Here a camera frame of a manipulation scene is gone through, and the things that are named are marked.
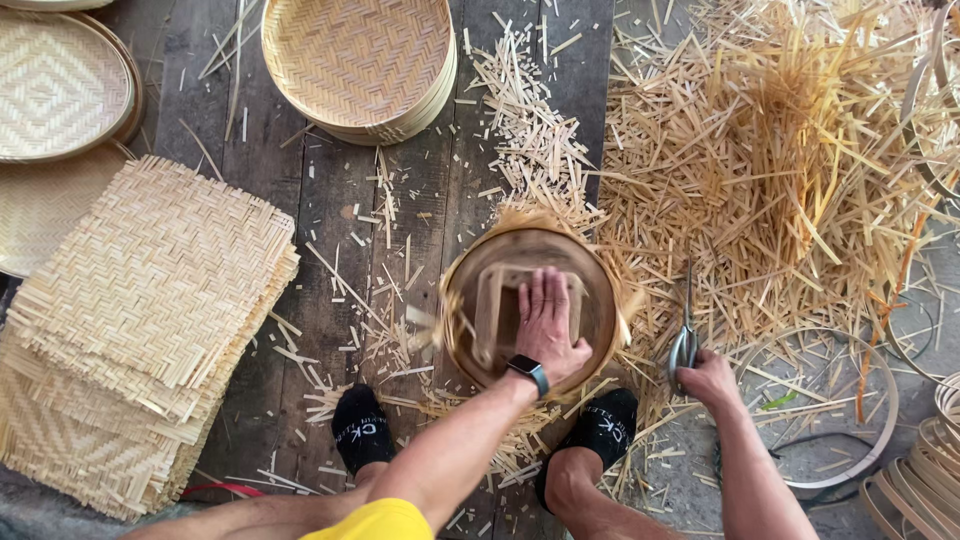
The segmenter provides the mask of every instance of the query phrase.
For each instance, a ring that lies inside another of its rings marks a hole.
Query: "metal scissors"
[[[677,396],[686,395],[686,392],[677,382],[677,366],[692,368],[698,349],[700,349],[700,338],[697,336],[697,331],[693,329],[693,258],[687,256],[684,325],[680,327],[680,331],[673,341],[673,347],[670,348],[669,363],[667,364],[670,388]]]

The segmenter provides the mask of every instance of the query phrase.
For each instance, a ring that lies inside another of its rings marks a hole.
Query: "watch face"
[[[523,355],[516,355],[510,359],[510,365],[526,373],[532,373],[540,363]]]

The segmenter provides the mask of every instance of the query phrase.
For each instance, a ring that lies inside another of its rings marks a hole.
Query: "forearm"
[[[734,540],[810,540],[817,533],[742,403],[712,410],[723,449],[724,532]]]
[[[439,530],[487,472],[497,445],[536,398],[532,381],[509,372],[411,441],[391,462],[369,501],[408,501]]]

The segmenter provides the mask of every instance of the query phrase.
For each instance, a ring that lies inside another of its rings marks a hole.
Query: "red strap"
[[[223,489],[228,489],[234,493],[242,493],[244,495],[249,495],[251,497],[263,497],[266,495],[259,489],[253,489],[252,487],[246,485],[240,485],[238,483],[205,483],[204,485],[195,485],[193,487],[188,487],[183,490],[183,493],[180,494],[181,497],[189,495],[194,491],[200,491],[202,489],[209,489],[211,487],[220,487]]]

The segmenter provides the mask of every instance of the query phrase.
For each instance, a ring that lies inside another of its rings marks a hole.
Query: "hand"
[[[539,362],[550,386],[555,386],[584,367],[593,355],[593,349],[583,337],[575,346],[570,346],[566,274],[552,266],[538,268],[529,286],[520,285],[519,294],[516,353]]]
[[[697,351],[694,365],[694,369],[678,367],[677,381],[688,394],[703,402],[711,414],[716,416],[716,411],[729,406],[743,406],[733,369],[723,355],[701,349]]]

